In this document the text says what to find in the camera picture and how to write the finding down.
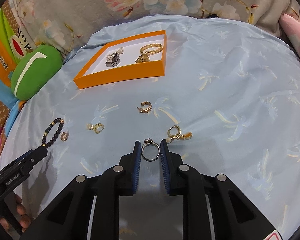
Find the orange box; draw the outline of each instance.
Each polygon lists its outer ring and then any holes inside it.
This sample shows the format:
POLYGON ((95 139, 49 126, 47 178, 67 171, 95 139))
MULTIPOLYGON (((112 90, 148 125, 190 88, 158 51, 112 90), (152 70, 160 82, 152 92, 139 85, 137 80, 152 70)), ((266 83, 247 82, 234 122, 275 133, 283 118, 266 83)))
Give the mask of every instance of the orange box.
POLYGON ((117 41, 112 41, 100 49, 79 71, 73 81, 79 89, 93 87, 118 81, 146 77, 164 76, 167 55, 166 31, 143 33, 117 41), (151 43, 160 43, 163 50, 149 56, 149 62, 135 63, 140 56, 140 49, 151 43), (106 56, 123 47, 120 64, 115 67, 106 66, 106 56))

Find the pink pillow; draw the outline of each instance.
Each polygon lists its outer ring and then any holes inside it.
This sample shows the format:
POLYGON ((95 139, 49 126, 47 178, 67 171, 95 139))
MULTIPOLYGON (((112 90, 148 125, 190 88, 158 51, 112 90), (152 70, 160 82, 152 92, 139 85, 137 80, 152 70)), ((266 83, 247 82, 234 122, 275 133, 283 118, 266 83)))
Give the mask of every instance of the pink pillow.
POLYGON ((282 14, 279 23, 300 57, 300 22, 287 14, 282 14))

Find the green plush toy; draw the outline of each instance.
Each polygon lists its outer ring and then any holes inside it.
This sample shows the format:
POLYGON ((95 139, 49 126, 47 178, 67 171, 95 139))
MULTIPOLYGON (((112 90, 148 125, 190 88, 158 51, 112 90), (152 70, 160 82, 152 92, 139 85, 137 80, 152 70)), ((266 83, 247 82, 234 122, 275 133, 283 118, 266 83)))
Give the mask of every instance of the green plush toy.
POLYGON ((62 66, 60 52, 52 46, 41 45, 27 54, 11 77, 11 91, 20 100, 33 97, 62 66))

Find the metal screw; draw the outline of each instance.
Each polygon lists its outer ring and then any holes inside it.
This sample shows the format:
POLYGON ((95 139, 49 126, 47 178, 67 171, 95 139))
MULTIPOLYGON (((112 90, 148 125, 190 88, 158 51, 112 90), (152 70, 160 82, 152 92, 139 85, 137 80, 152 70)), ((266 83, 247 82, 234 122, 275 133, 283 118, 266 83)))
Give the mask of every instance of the metal screw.
POLYGON ((179 169, 181 171, 189 171, 189 166, 185 165, 185 164, 182 164, 182 165, 179 166, 179 169))
POLYGON ((219 175, 217 176, 217 179, 220 180, 220 181, 226 181, 227 176, 224 175, 224 174, 219 174, 219 175))
POLYGON ((120 165, 117 165, 117 166, 114 166, 114 167, 113 167, 113 170, 114 170, 115 172, 121 172, 121 171, 123 171, 123 167, 120 166, 120 165))
POLYGON ((76 178, 75 178, 75 180, 77 181, 77 182, 84 182, 85 180, 86 180, 86 177, 85 176, 83 176, 83 175, 79 175, 79 176, 77 176, 76 178))

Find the human hand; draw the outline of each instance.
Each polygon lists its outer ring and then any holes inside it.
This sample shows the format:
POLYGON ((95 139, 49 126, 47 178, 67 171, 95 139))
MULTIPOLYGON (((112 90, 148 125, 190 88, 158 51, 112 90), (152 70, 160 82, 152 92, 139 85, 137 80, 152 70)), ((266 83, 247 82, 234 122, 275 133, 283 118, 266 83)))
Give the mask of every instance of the human hand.
MULTIPOLYGON (((19 215, 21 215, 21 219, 19 221, 20 225, 22 226, 22 232, 26 231, 26 229, 30 226, 31 224, 31 218, 26 214, 26 208, 24 205, 22 205, 22 199, 19 197, 17 194, 15 194, 15 198, 17 201, 17 212, 19 215)), ((8 221, 0 217, 0 224, 3 226, 3 228, 8 231, 10 228, 10 224, 8 221)))

